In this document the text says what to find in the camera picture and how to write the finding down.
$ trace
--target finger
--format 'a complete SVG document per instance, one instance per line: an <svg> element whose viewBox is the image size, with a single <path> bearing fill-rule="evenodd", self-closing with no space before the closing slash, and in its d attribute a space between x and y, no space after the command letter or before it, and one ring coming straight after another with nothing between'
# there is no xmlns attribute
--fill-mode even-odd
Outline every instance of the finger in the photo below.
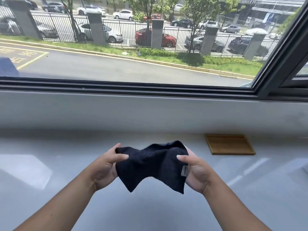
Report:
<svg viewBox="0 0 308 231"><path fill-rule="evenodd" d="M195 156L197 156L195 153L193 153L192 152L192 150L190 150L188 147L186 147L185 145L184 145L184 147L186 148L186 150L187 150L187 152L188 152L188 155L195 155Z"/></svg>
<svg viewBox="0 0 308 231"><path fill-rule="evenodd" d="M109 153L109 154L115 154L116 153L116 148L117 147L120 147L121 146L121 144L120 143L117 143L116 145L114 145L112 148L110 148L107 152Z"/></svg>
<svg viewBox="0 0 308 231"><path fill-rule="evenodd" d="M197 165L200 161L200 159L195 155L177 155L176 157L179 161L190 165Z"/></svg>
<svg viewBox="0 0 308 231"><path fill-rule="evenodd" d="M110 155L107 158L106 162L113 164L113 163L117 163L117 162L120 162L126 159L128 159L128 155L126 154L114 154L114 155Z"/></svg>

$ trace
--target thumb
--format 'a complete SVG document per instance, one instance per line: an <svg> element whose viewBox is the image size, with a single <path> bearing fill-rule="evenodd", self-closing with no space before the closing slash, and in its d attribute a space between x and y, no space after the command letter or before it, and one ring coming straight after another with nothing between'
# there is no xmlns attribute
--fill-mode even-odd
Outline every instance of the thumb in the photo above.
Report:
<svg viewBox="0 0 308 231"><path fill-rule="evenodd" d="M179 161L190 165L197 165L200 161L200 159L196 157L196 155L177 155L176 157Z"/></svg>
<svg viewBox="0 0 308 231"><path fill-rule="evenodd" d="M123 160L128 159L128 155L126 154L113 154L107 158L107 162L110 164L117 163Z"/></svg>

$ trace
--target person's right hand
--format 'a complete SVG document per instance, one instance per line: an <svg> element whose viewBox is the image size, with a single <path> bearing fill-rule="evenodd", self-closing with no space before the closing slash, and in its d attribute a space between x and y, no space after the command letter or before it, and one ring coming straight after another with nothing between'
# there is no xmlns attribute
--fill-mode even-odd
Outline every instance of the person's right hand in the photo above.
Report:
<svg viewBox="0 0 308 231"><path fill-rule="evenodd" d="M206 186L210 182L210 174L215 172L208 163L196 156L188 147L186 149L188 155L176 156L180 161L188 164L186 183L191 189L204 195Z"/></svg>

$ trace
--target asphalt road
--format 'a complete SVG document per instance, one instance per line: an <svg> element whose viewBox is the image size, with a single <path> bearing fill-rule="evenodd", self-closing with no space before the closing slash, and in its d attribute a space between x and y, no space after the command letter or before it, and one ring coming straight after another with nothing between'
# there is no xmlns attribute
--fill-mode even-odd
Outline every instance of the asphalt road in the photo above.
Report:
<svg viewBox="0 0 308 231"><path fill-rule="evenodd" d="M33 18L39 22L48 24L56 28L59 34L59 39L45 39L47 41L62 41L62 42L74 42L74 36L71 29L70 19L68 14L61 13L46 13L42 10L32 11ZM74 15L76 22L87 23L87 17L81 15ZM117 30L123 35L124 42L119 44L111 44L111 46L123 46L131 47L136 46L135 44L135 32L137 30L146 28L146 23L139 23L129 20L116 20L113 17L106 16L102 17L103 22L110 28ZM177 39L177 44L175 48L167 48L167 50L174 51L186 51L184 47L185 39L190 35L190 29L182 27L174 27L169 23L164 23L164 33L174 36ZM223 42L225 47L222 53L212 52L215 56L227 56L227 57L242 57L242 55L233 54L228 49L229 43L236 37L242 34L230 34L224 32L218 32L216 40ZM273 41L266 38L262 45L269 49L269 53L275 48L278 41Z"/></svg>
<svg viewBox="0 0 308 231"><path fill-rule="evenodd" d="M151 63L0 42L1 48L10 53L1 56L14 58L21 77L204 86L240 86L250 82ZM27 58L28 61L16 58Z"/></svg>

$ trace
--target blue object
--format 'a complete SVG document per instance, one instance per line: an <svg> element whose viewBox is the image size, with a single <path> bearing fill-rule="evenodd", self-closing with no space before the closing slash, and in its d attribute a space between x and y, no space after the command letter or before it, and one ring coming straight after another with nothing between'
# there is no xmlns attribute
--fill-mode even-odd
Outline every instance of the blue object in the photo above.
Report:
<svg viewBox="0 0 308 231"><path fill-rule="evenodd" d="M0 76L19 77L19 71L16 69L10 58L0 57Z"/></svg>

